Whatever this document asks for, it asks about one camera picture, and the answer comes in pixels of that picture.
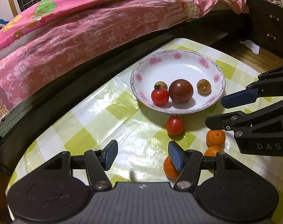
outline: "white paper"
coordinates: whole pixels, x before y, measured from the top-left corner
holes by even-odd
[[[244,42],[240,42],[241,44],[244,44],[247,48],[251,49],[251,51],[253,53],[255,53],[256,55],[259,54],[260,52],[260,46],[256,45],[254,42],[250,41],[250,40],[246,40]]]

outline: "orange fruit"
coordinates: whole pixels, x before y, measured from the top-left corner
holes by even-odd
[[[223,149],[219,146],[211,146],[206,150],[204,156],[216,156],[217,152],[223,152]]]
[[[172,160],[170,159],[169,156],[164,160],[163,170],[166,176],[168,176],[171,179],[177,179],[181,173],[175,169],[175,166],[172,164]]]
[[[225,142],[225,133],[223,130],[209,130],[206,135],[207,145],[222,146]]]

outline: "dark bed frame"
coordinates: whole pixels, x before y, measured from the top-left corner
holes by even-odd
[[[210,12],[200,19],[141,36],[76,67],[76,71],[65,74],[63,83],[50,87],[47,97],[3,138],[0,137],[0,172],[11,176],[25,151],[47,128],[115,75],[155,49],[175,38],[187,38],[210,46],[227,34],[239,32],[245,35],[248,24],[248,14],[238,15],[232,10]]]

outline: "plate rim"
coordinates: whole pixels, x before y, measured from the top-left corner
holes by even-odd
[[[195,111],[170,112],[170,111],[164,110],[163,108],[160,109],[160,108],[155,108],[155,107],[153,107],[153,106],[151,106],[151,105],[147,105],[147,104],[145,104],[142,100],[139,99],[138,94],[136,95],[136,92],[134,92],[134,90],[133,90],[133,88],[132,88],[132,81],[134,80],[133,77],[134,77],[134,71],[135,71],[136,67],[137,67],[139,64],[141,64],[141,62],[143,62],[144,60],[146,60],[147,58],[149,58],[150,56],[156,55],[156,54],[161,53],[161,52],[166,52],[166,53],[167,53],[167,51],[169,51],[169,52],[184,51],[184,52],[187,52],[187,53],[197,54],[197,55],[199,55],[199,56],[203,56],[203,57],[209,59],[209,60],[212,62],[212,64],[214,64],[214,65],[216,66],[216,68],[218,68],[218,71],[219,71],[219,72],[221,73],[221,75],[223,76],[224,85],[223,85],[223,88],[221,89],[221,90],[222,90],[221,95],[218,97],[218,99],[217,99],[214,103],[212,103],[211,105],[208,105],[208,106],[206,106],[206,107],[204,107],[204,108],[195,110]],[[210,108],[211,106],[213,106],[215,103],[217,103],[217,102],[222,98],[222,96],[223,96],[223,94],[224,94],[224,92],[225,92],[225,85],[226,85],[226,80],[225,80],[225,76],[224,76],[224,74],[223,74],[223,71],[222,71],[221,68],[216,64],[215,61],[211,60],[209,57],[207,57],[207,56],[205,56],[205,55],[203,55],[203,54],[201,54],[201,53],[198,53],[198,52],[195,52],[195,51],[192,51],[192,50],[185,50],[185,49],[166,49],[166,50],[161,50],[161,51],[157,51],[157,52],[152,52],[151,54],[148,54],[147,56],[145,56],[144,58],[142,58],[142,59],[139,61],[139,63],[138,63],[138,64],[134,67],[134,69],[132,70],[132,73],[131,73],[131,76],[130,76],[130,86],[131,86],[131,90],[132,90],[134,96],[136,97],[136,99],[137,99],[139,102],[141,102],[143,105],[145,105],[145,106],[147,106],[148,108],[151,108],[151,109],[153,109],[153,110],[156,110],[156,111],[159,111],[159,112],[162,112],[162,113],[166,113],[166,114],[176,114],[176,115],[197,113],[197,112],[203,111],[203,110],[205,110],[205,109],[207,109],[207,108]]]

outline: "nightstand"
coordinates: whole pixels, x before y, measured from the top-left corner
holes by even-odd
[[[266,0],[248,0],[250,39],[283,59],[283,8]]]

